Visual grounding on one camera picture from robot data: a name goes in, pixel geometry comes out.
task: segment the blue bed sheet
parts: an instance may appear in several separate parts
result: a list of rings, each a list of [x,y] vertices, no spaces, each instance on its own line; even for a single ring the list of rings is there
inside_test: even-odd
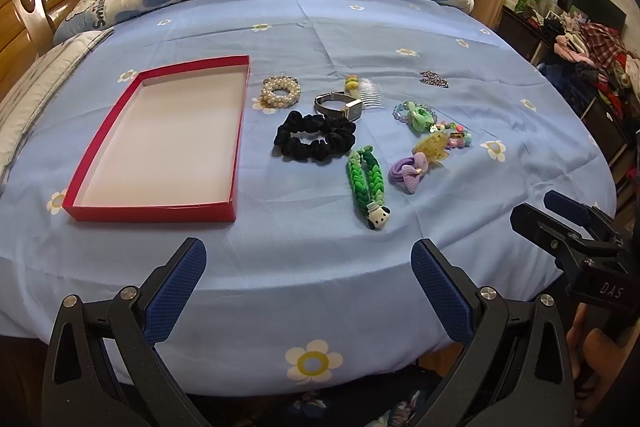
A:
[[[77,223],[60,196],[130,73],[172,62],[248,54],[234,223]],[[427,86],[436,71],[449,89]],[[382,169],[417,137],[396,121],[415,100],[473,134],[432,166],[417,192],[387,182],[392,215],[359,218],[346,158],[287,161],[273,137],[287,110],[257,103],[262,80],[299,79],[295,109],[341,90],[348,73],[378,84],[384,109],[356,122],[356,147]],[[490,155],[483,143],[500,140]],[[448,339],[410,268],[429,237],[474,283],[528,299],[558,275],[553,260],[511,231],[523,201],[550,189],[615,210],[607,163],[556,90],[493,32],[429,0],[192,0],[117,25],[40,117],[0,198],[0,333],[48,341],[60,301],[109,299],[143,282],[188,235],[207,269],[158,352],[191,393],[277,394],[392,371]],[[122,378],[122,361],[111,349]]]

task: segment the blue gripper pad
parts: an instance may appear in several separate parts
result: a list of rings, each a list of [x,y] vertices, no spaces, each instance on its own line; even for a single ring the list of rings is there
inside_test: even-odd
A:
[[[207,266],[207,250],[200,240],[189,247],[146,308],[145,340],[153,346],[165,341]]]
[[[564,194],[550,190],[545,194],[545,207],[558,216],[568,219],[579,227],[588,227],[591,224],[591,214],[588,207],[577,201],[567,198]]]
[[[421,241],[412,248],[411,268],[449,338],[467,346],[474,336],[471,308]]]

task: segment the metal screw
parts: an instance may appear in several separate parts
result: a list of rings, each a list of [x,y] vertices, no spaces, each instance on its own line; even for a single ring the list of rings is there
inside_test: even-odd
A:
[[[545,305],[545,306],[553,306],[555,304],[554,298],[551,295],[548,295],[546,293],[543,293],[540,296],[540,301]]]
[[[122,297],[126,301],[129,301],[133,297],[135,297],[137,293],[138,293],[138,290],[136,290],[133,286],[127,286],[126,288],[123,288],[122,291],[120,292],[120,297]]]
[[[76,302],[78,302],[78,297],[76,297],[75,295],[67,295],[62,301],[62,305],[65,308],[72,308],[76,305]]]
[[[498,296],[498,292],[491,288],[491,286],[484,286],[480,288],[480,295],[488,301],[494,300]]]

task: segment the wristwatch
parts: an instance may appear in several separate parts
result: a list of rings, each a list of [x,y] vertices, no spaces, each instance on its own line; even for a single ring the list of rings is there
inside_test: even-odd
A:
[[[344,107],[342,109],[329,109],[328,107],[322,106],[324,102],[331,102],[335,100],[338,102],[345,102]],[[316,99],[314,100],[314,109],[318,111],[318,113],[332,118],[344,116],[347,120],[352,122],[357,120],[362,114],[362,100],[359,98],[353,98],[341,91],[328,92],[316,96]]]

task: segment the watch face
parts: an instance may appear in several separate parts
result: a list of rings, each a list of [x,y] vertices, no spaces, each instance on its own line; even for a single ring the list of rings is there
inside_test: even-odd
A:
[[[344,107],[346,109],[345,116],[351,122],[357,120],[362,114],[362,100],[360,99],[349,102]]]

